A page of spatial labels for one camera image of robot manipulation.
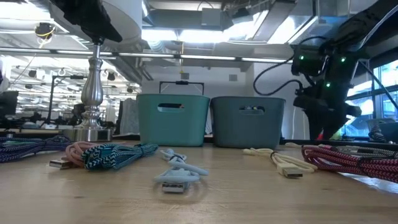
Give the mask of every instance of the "bin handle cutout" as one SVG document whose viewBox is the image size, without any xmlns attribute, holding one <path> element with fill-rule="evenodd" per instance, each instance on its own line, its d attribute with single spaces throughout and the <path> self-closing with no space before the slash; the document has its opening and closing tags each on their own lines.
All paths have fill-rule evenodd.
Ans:
<svg viewBox="0 0 398 224">
<path fill-rule="evenodd" d="M 263 106 L 242 106 L 239 113 L 243 115 L 264 115 L 266 109 Z"/>
<path fill-rule="evenodd" d="M 185 111 L 185 107 L 181 103 L 160 103 L 157 105 L 159 112 L 181 113 Z"/>
</svg>

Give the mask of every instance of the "lamp base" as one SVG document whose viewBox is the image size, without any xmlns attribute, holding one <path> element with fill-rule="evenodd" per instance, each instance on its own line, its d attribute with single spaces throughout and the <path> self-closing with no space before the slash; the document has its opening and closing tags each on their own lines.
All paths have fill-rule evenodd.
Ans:
<svg viewBox="0 0 398 224">
<path fill-rule="evenodd" d="M 63 135 L 72 141 L 110 142 L 112 141 L 112 132 L 113 130 L 110 129 L 66 129 L 63 130 Z"/>
</svg>

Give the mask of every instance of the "desk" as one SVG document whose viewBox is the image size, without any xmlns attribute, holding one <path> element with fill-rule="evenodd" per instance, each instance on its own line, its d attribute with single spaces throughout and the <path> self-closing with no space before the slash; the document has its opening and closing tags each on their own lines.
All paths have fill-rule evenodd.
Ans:
<svg viewBox="0 0 398 224">
<path fill-rule="evenodd" d="M 179 148 L 210 171 L 184 195 L 152 178 L 169 168 L 157 152 L 119 171 L 49 167 L 61 152 L 0 164 L 1 223 L 397 223 L 398 185 L 331 172 L 286 179 L 239 149 Z M 299 149 L 281 153 L 301 157 Z"/>
</svg>

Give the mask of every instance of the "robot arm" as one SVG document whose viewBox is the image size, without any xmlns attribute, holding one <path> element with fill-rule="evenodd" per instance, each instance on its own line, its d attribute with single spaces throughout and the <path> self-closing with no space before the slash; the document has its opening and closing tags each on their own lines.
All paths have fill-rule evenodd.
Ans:
<svg viewBox="0 0 398 224">
<path fill-rule="evenodd" d="M 292 73 L 323 77 L 303 90 L 297 91 L 294 105 L 304 109 L 310 124 L 310 137 L 330 139 L 347 121 L 346 115 L 360 116 L 359 107 L 345 103 L 358 61 L 367 56 L 364 46 L 380 32 L 383 23 L 394 18 L 398 0 L 379 0 L 367 10 L 342 24 L 334 38 L 320 47 L 299 46 L 295 51 Z M 386 27 L 395 34 L 396 27 Z"/>
</svg>

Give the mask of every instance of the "usb cable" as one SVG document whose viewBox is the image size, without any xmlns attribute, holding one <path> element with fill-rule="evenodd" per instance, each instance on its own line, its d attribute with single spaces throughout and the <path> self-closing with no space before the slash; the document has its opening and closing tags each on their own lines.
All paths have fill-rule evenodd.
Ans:
<svg viewBox="0 0 398 224">
<path fill-rule="evenodd" d="M 313 173 L 318 167 L 290 156 L 285 156 L 272 149 L 243 149 L 243 153 L 250 156 L 265 156 L 271 158 L 277 166 L 278 173 L 287 178 L 302 177 L 303 173 Z"/>
<path fill-rule="evenodd" d="M 173 149 L 160 151 L 163 160 L 168 161 L 171 168 L 155 177 L 155 182 L 162 183 L 164 192 L 183 193 L 189 188 L 190 183 L 200 180 L 201 175 L 208 175 L 207 170 L 185 163 L 187 156 L 178 154 Z"/>
</svg>

